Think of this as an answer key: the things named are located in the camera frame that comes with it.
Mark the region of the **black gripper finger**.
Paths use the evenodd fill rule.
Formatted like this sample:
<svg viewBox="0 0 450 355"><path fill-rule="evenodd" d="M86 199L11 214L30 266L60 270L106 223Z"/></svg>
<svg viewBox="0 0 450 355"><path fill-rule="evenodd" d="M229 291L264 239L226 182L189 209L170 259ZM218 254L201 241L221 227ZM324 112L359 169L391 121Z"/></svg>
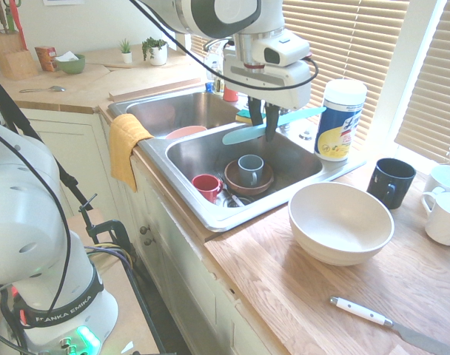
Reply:
<svg viewBox="0 0 450 355"><path fill-rule="evenodd" d="M263 116L261 112L261 100L249 96L248 108L252 125L253 126L261 125L263 123Z"/></svg>
<svg viewBox="0 0 450 355"><path fill-rule="evenodd" d="M275 135L275 130L278 126L280 107L274 104L265 104L266 112L266 141L270 143Z"/></svg>

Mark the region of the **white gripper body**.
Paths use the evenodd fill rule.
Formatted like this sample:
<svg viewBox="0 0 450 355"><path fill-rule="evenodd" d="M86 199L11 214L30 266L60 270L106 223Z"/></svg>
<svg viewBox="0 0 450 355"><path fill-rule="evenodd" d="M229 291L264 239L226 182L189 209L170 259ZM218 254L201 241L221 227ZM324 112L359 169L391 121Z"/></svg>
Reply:
<svg viewBox="0 0 450 355"><path fill-rule="evenodd" d="M311 78L309 65L304 61L298 61L286 67L269 64L262 70L250 72L235 55L225 55L224 76L236 81L234 84L225 80L229 89L286 109L300 109L310 100L310 83L292 89L283 89Z"/></svg>

